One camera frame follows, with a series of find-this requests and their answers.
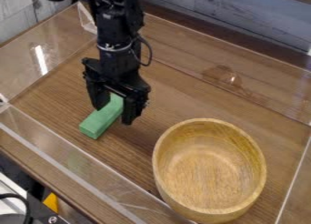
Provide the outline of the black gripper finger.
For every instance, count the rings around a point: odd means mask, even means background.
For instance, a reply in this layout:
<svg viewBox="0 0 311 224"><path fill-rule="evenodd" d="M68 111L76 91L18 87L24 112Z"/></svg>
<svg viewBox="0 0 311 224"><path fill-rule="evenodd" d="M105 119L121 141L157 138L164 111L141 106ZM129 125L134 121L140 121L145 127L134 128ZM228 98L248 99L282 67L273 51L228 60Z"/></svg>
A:
<svg viewBox="0 0 311 224"><path fill-rule="evenodd" d="M148 96L133 95L124 98L124 106L121 112L121 123L130 125L133 120L141 115L146 106Z"/></svg>
<svg viewBox="0 0 311 224"><path fill-rule="evenodd" d="M110 94L101 82L86 79L86 90L90 104L96 110L106 106L110 101Z"/></svg>

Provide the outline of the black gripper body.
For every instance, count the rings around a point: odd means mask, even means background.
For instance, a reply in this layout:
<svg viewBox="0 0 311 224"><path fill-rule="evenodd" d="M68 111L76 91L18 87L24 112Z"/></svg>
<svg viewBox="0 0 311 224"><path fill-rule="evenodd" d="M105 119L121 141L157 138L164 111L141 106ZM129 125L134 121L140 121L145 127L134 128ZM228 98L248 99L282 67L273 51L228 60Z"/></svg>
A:
<svg viewBox="0 0 311 224"><path fill-rule="evenodd" d="M141 78L140 68L149 66L149 62L141 61L138 48L122 52L100 51L100 58L85 57L81 64L85 82L86 79L101 82L106 90L121 97L148 96L150 86Z"/></svg>

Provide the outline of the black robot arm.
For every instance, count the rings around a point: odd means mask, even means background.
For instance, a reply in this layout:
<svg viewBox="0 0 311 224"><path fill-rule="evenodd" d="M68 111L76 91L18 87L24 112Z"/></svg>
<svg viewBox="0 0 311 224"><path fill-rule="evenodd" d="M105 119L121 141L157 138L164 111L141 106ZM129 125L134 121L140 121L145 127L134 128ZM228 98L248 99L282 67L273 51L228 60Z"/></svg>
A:
<svg viewBox="0 0 311 224"><path fill-rule="evenodd" d="M86 0L97 28L100 56L85 57L88 96L92 106L100 110L110 97L122 99L121 122L129 125L141 115L150 87L140 76L140 68L149 66L141 60L141 50L150 45L141 37L144 12L140 0Z"/></svg>

